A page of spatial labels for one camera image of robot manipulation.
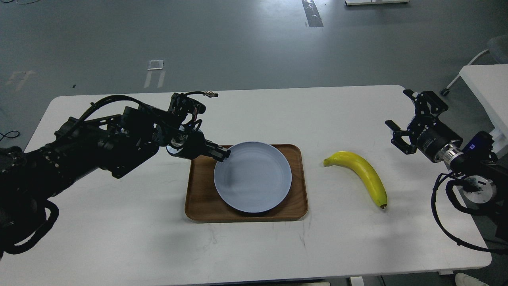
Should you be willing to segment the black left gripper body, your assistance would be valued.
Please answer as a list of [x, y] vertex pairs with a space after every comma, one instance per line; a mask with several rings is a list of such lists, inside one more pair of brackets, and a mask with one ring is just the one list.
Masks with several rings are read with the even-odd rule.
[[175, 144], [172, 143], [172, 139], [173, 135], [166, 135], [166, 151], [172, 157], [193, 160], [207, 154], [205, 137], [200, 129], [188, 135], [185, 143], [179, 149], [173, 147]]

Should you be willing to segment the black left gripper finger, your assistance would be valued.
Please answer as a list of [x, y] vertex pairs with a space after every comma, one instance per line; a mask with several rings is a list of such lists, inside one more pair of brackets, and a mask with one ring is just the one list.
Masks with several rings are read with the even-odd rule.
[[225, 148], [221, 145], [218, 145], [212, 141], [205, 141], [205, 147], [203, 155], [206, 157], [210, 157], [218, 162], [223, 162], [230, 157], [231, 150]]

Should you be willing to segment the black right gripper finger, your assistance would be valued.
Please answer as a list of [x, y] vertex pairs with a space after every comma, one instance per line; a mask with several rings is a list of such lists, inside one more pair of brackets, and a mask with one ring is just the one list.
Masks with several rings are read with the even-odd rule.
[[421, 93], [414, 92], [411, 89], [403, 91], [414, 104], [414, 118], [410, 126], [425, 127], [437, 124], [439, 115], [446, 112], [449, 106], [432, 91], [424, 91]]
[[414, 135], [414, 132], [411, 130], [401, 130], [399, 125], [397, 125], [394, 121], [388, 120], [385, 121], [385, 125], [392, 131], [392, 145], [395, 145], [401, 152], [406, 155], [414, 154], [417, 151], [417, 146], [413, 143], [409, 144], [402, 137], [411, 138]]

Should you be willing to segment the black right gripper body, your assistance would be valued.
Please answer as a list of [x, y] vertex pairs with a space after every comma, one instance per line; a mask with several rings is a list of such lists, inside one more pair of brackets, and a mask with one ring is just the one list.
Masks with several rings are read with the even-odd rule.
[[438, 119], [427, 122], [414, 119], [408, 125], [408, 131], [411, 132], [410, 142], [433, 163], [443, 160], [442, 149], [446, 145], [459, 148], [463, 143], [462, 137]]

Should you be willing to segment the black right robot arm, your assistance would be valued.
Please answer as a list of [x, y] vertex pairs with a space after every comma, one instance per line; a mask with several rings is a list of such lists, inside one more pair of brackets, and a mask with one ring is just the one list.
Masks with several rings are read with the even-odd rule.
[[507, 240], [507, 168], [497, 163], [493, 137], [478, 132], [461, 148], [462, 137], [439, 119], [448, 105], [435, 92], [404, 89], [403, 94], [414, 105], [414, 117], [405, 130], [394, 121], [385, 123], [392, 132], [392, 145], [403, 154], [420, 151], [431, 162], [446, 165], [448, 173], [438, 175], [431, 194], [431, 212], [438, 227], [458, 246], [506, 255], [506, 248], [489, 249], [456, 237], [443, 226], [437, 212], [437, 192], [445, 184], [446, 195], [456, 210], [488, 217], [496, 224], [495, 236]]

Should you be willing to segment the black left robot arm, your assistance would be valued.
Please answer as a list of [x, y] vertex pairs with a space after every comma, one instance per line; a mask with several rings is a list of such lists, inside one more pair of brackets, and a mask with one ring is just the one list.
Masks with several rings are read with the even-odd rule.
[[49, 199], [91, 172], [122, 178], [161, 147], [178, 158], [223, 162], [230, 151], [205, 139], [193, 92], [174, 93], [167, 111], [127, 95], [110, 95], [78, 118], [70, 117], [56, 139], [31, 152], [1, 149], [1, 253], [18, 255], [35, 246], [59, 216]]

